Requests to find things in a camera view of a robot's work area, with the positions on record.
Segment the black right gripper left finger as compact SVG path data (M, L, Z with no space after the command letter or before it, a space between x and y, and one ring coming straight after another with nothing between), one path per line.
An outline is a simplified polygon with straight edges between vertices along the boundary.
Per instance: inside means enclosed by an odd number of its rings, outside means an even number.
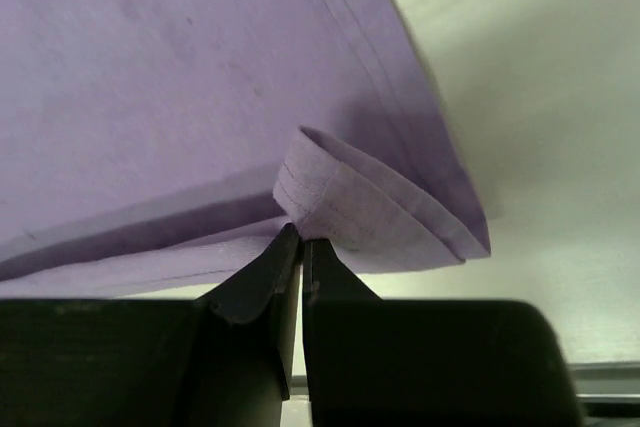
M1 304L5 426L276 426L290 396L300 237L193 300Z

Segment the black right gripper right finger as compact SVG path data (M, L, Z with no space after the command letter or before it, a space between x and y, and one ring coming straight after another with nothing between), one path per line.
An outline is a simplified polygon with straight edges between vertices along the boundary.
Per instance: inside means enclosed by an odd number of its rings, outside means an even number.
M515 300L387 300L306 244L303 346L317 426L580 426L541 312Z

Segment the purple t shirt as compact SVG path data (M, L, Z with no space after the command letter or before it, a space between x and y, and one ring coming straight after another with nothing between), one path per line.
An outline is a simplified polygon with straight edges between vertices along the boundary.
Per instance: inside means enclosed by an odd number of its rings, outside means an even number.
M1 0L1 294L219 283L285 224L360 273L490 255L393 0Z

